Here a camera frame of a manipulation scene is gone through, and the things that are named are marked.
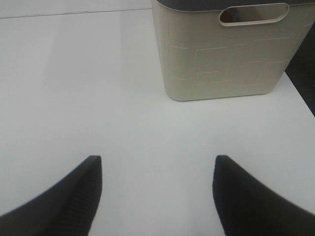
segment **white table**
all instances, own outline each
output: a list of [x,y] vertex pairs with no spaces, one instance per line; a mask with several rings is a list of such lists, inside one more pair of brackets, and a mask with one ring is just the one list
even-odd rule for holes
[[1,19],[0,112],[0,214],[91,154],[91,236],[224,235],[218,154],[315,213],[315,119],[288,77],[266,95],[173,101],[151,10]]
[[151,8],[151,0],[0,0],[0,19]]

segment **dark floor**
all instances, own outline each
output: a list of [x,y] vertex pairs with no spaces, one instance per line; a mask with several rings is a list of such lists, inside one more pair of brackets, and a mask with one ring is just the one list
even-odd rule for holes
[[285,71],[315,116],[315,24]]

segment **bin handle hole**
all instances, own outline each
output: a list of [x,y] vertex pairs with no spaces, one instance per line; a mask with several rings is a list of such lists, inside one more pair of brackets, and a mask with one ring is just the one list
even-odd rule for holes
[[223,26],[270,24],[282,20],[288,12],[286,3],[232,6],[220,13],[219,22]]

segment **storage bin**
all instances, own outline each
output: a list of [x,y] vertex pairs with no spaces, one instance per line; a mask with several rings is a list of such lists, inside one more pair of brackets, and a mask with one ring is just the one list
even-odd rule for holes
[[315,0],[152,0],[152,7],[165,90],[178,101],[270,92],[315,20]]

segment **dark gray lid rim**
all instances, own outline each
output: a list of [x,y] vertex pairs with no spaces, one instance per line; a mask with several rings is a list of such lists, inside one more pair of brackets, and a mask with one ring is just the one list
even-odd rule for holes
[[314,3],[315,0],[157,0],[162,5],[179,11],[223,10],[231,6],[287,3],[288,5]]

